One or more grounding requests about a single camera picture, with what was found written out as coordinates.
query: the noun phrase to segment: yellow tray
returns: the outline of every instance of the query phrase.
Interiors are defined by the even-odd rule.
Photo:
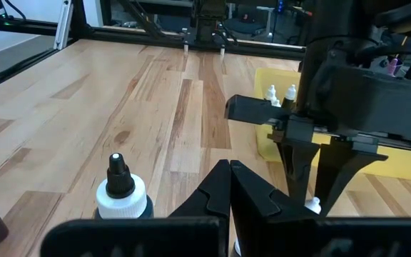
[[[255,75],[255,97],[262,99],[270,85],[275,85],[277,98],[282,101],[286,90],[292,84],[298,85],[300,74],[294,71],[282,71],[279,69],[260,68]],[[268,139],[268,134],[272,133],[269,125],[256,127],[256,141],[258,152],[266,161],[280,160],[277,146]],[[330,137],[320,134],[313,135],[314,143],[329,143]],[[393,178],[411,179],[411,151],[403,151],[394,148],[381,146],[378,153],[389,156],[386,161],[376,161],[365,167],[361,172],[379,176],[389,176]],[[312,161],[313,166],[318,165],[320,152]]]

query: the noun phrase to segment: wood grain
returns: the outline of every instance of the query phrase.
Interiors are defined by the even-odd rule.
[[[92,217],[113,152],[146,182],[160,217],[222,158],[287,192],[281,163],[258,155],[255,127],[223,117],[229,97],[253,95],[261,67],[298,62],[80,40],[2,83],[0,214],[11,236],[0,256],[38,256],[49,229]],[[411,216],[411,181],[358,174],[330,215]]]

